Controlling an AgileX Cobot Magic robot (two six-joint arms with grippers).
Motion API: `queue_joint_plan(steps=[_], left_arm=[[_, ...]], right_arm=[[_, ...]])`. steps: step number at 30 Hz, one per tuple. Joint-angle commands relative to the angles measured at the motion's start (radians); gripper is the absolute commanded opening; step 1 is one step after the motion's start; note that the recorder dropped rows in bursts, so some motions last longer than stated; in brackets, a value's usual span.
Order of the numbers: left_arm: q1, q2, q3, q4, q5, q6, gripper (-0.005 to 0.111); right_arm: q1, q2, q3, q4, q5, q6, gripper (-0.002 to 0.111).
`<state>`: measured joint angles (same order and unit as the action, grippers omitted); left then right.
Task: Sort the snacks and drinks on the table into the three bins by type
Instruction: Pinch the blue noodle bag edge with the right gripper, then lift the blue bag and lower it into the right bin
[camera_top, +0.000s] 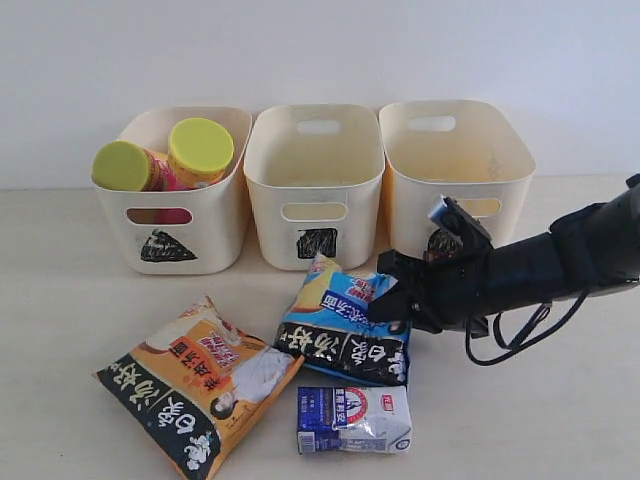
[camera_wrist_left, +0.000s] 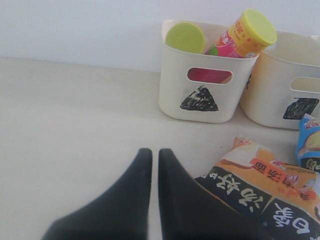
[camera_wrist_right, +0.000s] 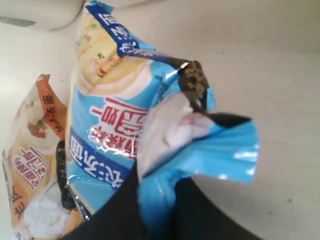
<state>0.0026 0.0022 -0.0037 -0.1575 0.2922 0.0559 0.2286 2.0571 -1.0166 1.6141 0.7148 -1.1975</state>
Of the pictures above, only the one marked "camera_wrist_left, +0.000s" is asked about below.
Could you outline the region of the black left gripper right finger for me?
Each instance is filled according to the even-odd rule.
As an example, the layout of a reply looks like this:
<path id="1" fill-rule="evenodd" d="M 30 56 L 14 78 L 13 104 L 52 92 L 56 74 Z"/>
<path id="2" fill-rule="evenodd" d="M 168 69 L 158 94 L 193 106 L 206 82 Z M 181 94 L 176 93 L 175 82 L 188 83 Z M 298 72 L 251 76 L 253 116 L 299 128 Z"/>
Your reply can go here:
<path id="1" fill-rule="evenodd" d="M 263 240 L 264 229 L 201 187 L 171 149 L 158 154 L 158 201 L 164 240 Z"/>

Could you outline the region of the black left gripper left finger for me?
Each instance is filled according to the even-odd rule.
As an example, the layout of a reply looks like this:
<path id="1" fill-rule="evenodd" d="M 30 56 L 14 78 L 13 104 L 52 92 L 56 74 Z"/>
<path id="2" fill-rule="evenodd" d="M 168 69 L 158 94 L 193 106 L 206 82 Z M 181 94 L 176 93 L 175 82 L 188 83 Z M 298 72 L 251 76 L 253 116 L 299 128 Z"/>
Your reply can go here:
<path id="1" fill-rule="evenodd" d="M 123 175 L 102 195 L 52 223 L 44 240 L 146 240 L 153 154 L 138 150 Z"/>

